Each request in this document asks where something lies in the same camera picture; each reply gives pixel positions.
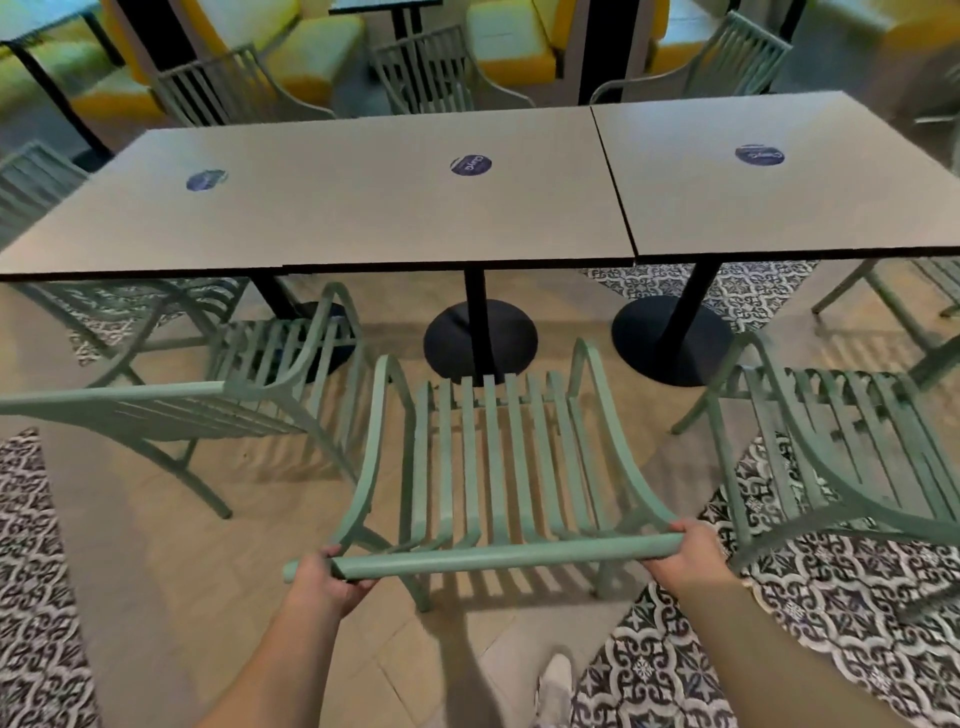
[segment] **green metal chair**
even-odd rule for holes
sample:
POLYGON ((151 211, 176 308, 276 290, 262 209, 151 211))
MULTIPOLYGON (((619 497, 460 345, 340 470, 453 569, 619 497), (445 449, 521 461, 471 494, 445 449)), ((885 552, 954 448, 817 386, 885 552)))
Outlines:
POLYGON ((187 127, 337 118, 286 91, 250 43, 164 71, 153 87, 167 113, 187 127))
POLYGON ((348 446, 356 404, 372 363, 347 289, 328 283, 312 320, 234 322, 220 327, 210 342, 204 381, 116 386, 115 380, 142 350, 157 321, 171 306, 181 304, 185 295, 174 292, 155 308, 108 371, 86 388, 0 397, 0 415, 75 425, 109 437, 174 475, 224 519, 232 515, 228 506, 189 468, 200 440, 305 433, 355 485, 348 446), (346 316, 330 315, 335 298, 346 316), (330 432, 331 427, 324 427, 319 418, 333 350, 342 345, 356 349, 330 432), (316 379, 310 383, 318 353, 316 379), (181 442, 186 447, 180 457, 156 445, 181 442))
POLYGON ((684 99, 763 93, 777 76, 791 47, 739 12, 730 11, 687 65, 656 76, 607 81, 593 92, 590 103, 596 104, 612 90, 657 82, 683 81, 681 98, 684 99))
POLYGON ((459 25, 374 48, 372 62, 394 113, 474 111, 485 106, 481 101, 488 96, 521 107, 534 105, 529 96, 484 75, 459 25))
MULTIPOLYGON (((31 142, 0 161, 0 246, 13 242, 86 182, 88 175, 39 142, 31 142)), ((216 327, 229 321, 247 287, 245 279, 86 280, 15 283, 14 289, 64 324, 98 354, 113 357, 115 344, 91 328, 91 322, 134 324, 149 318, 159 302, 182 291, 168 318, 185 313, 199 336, 144 341, 141 351, 176 349, 207 343, 216 327)), ((125 374, 135 384, 142 379, 132 369, 125 374)))
MULTIPOLYGON (((459 398, 449 379, 436 387, 425 382, 411 396, 396 359, 379 358, 366 457, 353 503, 332 539, 344 551, 356 544, 374 554, 334 558, 335 573, 346 579, 400 576, 425 611, 429 598, 413 578, 417 574, 599 561, 597 592, 603 593, 612 579, 611 560, 657 558, 677 551, 681 535, 665 533, 675 516, 634 463, 596 349, 578 339, 568 383, 559 372, 523 379, 507 375, 505 396, 497 395, 493 376, 485 376, 476 389, 465 378, 459 398), (610 479, 602 476, 601 460, 589 443, 581 392, 585 368, 599 409, 600 434, 612 453, 607 475, 621 476, 633 507, 618 522, 606 511, 602 491, 610 479), (365 525, 377 483, 388 385, 393 385, 405 412, 397 544, 365 525), (460 468, 454 465, 455 431, 462 432, 460 468), (512 458, 505 455, 504 442, 512 458), (477 465, 484 452, 486 478, 477 465), (462 520, 454 514, 455 487, 462 488, 462 520), (431 503, 439 512, 435 528, 428 523, 431 503), (489 504, 485 519, 482 503, 489 504), (516 504, 516 523, 508 514, 509 503, 516 504), (484 533, 484 521, 491 524, 490 533, 484 533), (454 541, 458 522, 464 535, 454 541), (644 525, 659 533, 637 535, 644 525)), ((285 578, 292 579, 296 569, 297 562, 289 563, 285 578)))
MULTIPOLYGON (((827 306, 849 291, 859 280, 864 280, 874 289, 880 300, 890 309, 897 321, 913 342, 924 352, 924 358, 911 373, 922 390, 930 386, 945 368, 960 362, 960 352, 955 346, 944 344, 943 338, 929 331, 910 313, 893 289, 880 277, 876 267, 880 260, 864 260, 852 273, 824 296, 811 309, 819 316, 827 306)), ((960 257, 925 257, 910 261, 937 289, 952 303, 944 308, 940 315, 944 318, 960 312, 960 257)))
POLYGON ((741 570, 814 531, 960 546, 956 474, 907 374, 789 369, 761 333, 739 334, 720 371, 672 432, 707 415, 723 472, 741 570), (740 364, 744 351, 759 364, 740 364), (740 495, 720 400, 748 400, 770 461, 782 518, 755 536, 740 495), (785 433, 793 472, 778 444, 785 433))

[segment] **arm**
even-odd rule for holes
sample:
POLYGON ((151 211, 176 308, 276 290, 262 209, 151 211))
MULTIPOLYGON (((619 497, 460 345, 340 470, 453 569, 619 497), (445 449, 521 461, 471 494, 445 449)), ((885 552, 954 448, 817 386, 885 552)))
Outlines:
POLYGON ((340 620, 375 584, 332 577, 324 557, 339 550, 300 560, 260 645, 196 728, 316 728, 340 620))
POLYGON ((727 568, 716 534, 694 520, 680 552, 644 562, 680 602, 743 728, 905 728, 885 703, 795 641, 727 568))

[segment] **circular sticker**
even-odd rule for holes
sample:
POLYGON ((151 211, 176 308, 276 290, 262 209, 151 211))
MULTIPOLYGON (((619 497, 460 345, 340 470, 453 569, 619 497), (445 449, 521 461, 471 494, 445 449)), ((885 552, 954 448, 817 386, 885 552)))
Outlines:
POLYGON ((206 189, 213 189, 220 182, 227 179, 227 173, 222 169, 204 169, 192 175, 186 181, 186 188, 191 192, 203 192, 206 189))
POLYGON ((466 155, 458 157, 450 163, 450 171, 461 177, 476 177, 487 172, 493 166, 493 161, 483 155, 466 155))
POLYGON ((773 167, 783 164, 786 155, 777 147, 768 147, 766 144, 744 144, 736 148, 736 158, 754 167, 773 167))

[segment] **foot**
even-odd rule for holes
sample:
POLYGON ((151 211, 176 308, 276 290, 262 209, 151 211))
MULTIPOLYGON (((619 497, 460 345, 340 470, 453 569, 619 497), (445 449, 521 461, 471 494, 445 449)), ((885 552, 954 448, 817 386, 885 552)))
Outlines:
POLYGON ((537 678, 534 697, 537 717, 534 725, 568 726, 573 701, 573 663, 562 652, 555 652, 537 678))

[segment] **tiled floor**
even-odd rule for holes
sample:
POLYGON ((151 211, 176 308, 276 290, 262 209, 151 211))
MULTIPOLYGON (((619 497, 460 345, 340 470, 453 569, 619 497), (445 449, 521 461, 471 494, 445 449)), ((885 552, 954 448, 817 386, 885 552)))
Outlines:
MULTIPOLYGON (((768 327, 781 358, 874 367, 915 360, 912 345, 862 286, 828 312, 824 326, 815 325, 810 304, 851 267, 822 264, 781 310, 768 327)), ((890 270, 913 304, 936 309, 935 294, 906 267, 890 270)), ((398 355, 411 382, 430 376, 422 334, 462 299, 459 276, 338 278, 375 347, 398 355)), ((295 286, 309 298, 323 281, 298 279, 295 286)), ((577 336, 596 342, 636 462, 671 507, 696 513, 718 482, 708 436, 695 427, 673 439, 667 428, 698 391, 659 385, 618 359, 608 327, 623 300, 571 271, 490 273, 488 288, 537 322, 535 370, 565 370, 577 336)), ((262 311, 262 303, 252 297, 247 310, 262 311)), ((0 330, 8 342, 0 350, 6 391, 75 386, 93 375, 76 366, 56 324, 6 288, 0 330)), ((151 354, 137 368, 148 381, 190 378, 201 366, 197 354, 151 354)), ((947 410, 955 401, 941 400, 947 410)), ((737 415, 734 439, 745 444, 756 428, 737 415)), ((956 425, 949 413, 943 419, 956 425)), ((0 436, 22 426, 2 421, 0 436)), ((397 443, 398 433, 389 410, 386 442, 397 443)), ((348 487, 300 438, 203 443, 194 467, 233 507, 233 520, 224 522, 176 479, 96 435, 43 425, 41 436, 105 725, 188 724, 251 654, 283 596, 282 564, 324 542, 348 504, 348 487)), ((393 512, 396 488, 389 484, 398 463, 397 448, 388 448, 375 519, 393 512)), ((619 600, 600 602, 576 570, 438 576, 435 609, 426 615, 387 579, 342 625, 322 725, 523 726, 549 648, 567 645, 582 666, 642 578, 635 568, 619 600)))

